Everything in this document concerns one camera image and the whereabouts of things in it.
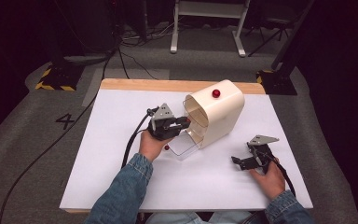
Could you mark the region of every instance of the white metal frame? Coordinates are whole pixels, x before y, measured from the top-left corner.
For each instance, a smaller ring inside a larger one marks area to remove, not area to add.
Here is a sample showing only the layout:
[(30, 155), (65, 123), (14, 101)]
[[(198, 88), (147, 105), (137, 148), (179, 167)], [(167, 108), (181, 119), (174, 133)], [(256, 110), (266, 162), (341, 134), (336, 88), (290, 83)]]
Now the white metal frame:
[(203, 17), (220, 17), (220, 18), (233, 18), (240, 19), (237, 31), (233, 31), (235, 44), (238, 53), (241, 57), (245, 56), (240, 34), (245, 21), (246, 13), (248, 11), (250, 0), (246, 0), (244, 4), (221, 4), (221, 3), (206, 3), (206, 2), (187, 2), (176, 0), (174, 26), (171, 42), (171, 53), (177, 52), (178, 46), (178, 22), (179, 15), (187, 16), (203, 16)]

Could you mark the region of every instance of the dark background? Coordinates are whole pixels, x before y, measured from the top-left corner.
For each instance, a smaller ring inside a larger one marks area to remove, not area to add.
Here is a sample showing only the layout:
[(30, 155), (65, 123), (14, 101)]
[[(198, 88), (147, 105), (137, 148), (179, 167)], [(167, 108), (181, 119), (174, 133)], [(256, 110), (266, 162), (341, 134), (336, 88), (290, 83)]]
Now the dark background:
[[(51, 60), (51, 49), (41, 38), (42, 25), (53, 31), (61, 55), (89, 52), (76, 40), (54, 2), (39, 2), (0, 0), (0, 123), (27, 94), (26, 77)], [(104, 1), (59, 2), (72, 15), (68, 21), (88, 46), (112, 47), (112, 21)], [(135, 14), (143, 12), (137, 7), (141, 1), (130, 2)], [(151, 8), (149, 21), (171, 20), (172, 2), (146, 1)], [(40, 7), (50, 24), (41, 24), (40, 15), (35, 14)], [(301, 57), (293, 58), (299, 52)], [(315, 1), (283, 58), (284, 63), (293, 60), (310, 86), (324, 137), (351, 185), (358, 208), (358, 1)]]

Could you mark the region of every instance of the hand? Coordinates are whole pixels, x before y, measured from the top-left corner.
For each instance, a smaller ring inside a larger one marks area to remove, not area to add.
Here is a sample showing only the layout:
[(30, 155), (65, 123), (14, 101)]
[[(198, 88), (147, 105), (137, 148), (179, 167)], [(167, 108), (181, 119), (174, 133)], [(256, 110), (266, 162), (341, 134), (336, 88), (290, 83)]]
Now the hand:
[(159, 141), (154, 138), (148, 130), (143, 131), (141, 134), (141, 144), (139, 146), (139, 153), (144, 155), (150, 162), (158, 157), (162, 148), (167, 145), (172, 138)]
[(259, 174), (255, 169), (250, 170), (249, 173), (257, 181), (260, 188), (270, 200), (275, 199), (284, 192), (284, 177), (275, 162), (272, 161), (269, 163), (266, 175)]

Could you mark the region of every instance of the red button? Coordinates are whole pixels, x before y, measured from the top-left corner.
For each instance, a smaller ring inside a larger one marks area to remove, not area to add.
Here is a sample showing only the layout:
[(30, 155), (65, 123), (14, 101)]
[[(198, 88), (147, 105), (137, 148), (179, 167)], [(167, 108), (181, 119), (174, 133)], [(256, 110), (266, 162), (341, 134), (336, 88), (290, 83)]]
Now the red button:
[(212, 97), (213, 98), (218, 98), (220, 96), (220, 90), (214, 90), (212, 91)]

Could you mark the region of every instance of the white tabletop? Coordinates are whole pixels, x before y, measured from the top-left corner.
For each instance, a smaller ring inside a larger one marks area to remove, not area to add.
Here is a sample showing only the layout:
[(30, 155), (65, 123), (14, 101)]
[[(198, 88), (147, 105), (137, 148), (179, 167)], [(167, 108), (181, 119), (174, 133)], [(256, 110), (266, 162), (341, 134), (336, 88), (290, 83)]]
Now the white tabletop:
[[(100, 90), (60, 208), (68, 212), (90, 210), (119, 172), (128, 140), (146, 109), (167, 103), (176, 117), (183, 116), (186, 95), (186, 92), (171, 91)], [(267, 197), (248, 172), (241, 171), (239, 165), (231, 161), (231, 156), (251, 157), (246, 142), (257, 134), (280, 139), (268, 145), (287, 170), (299, 202), (305, 208), (312, 208), (304, 180), (269, 97), (251, 94), (244, 97), (244, 109), (230, 134), (199, 149), (184, 161), (177, 160), (169, 150), (161, 153), (153, 162), (154, 173), (141, 211), (266, 208)], [(138, 147), (139, 136), (133, 142), (129, 159)]]

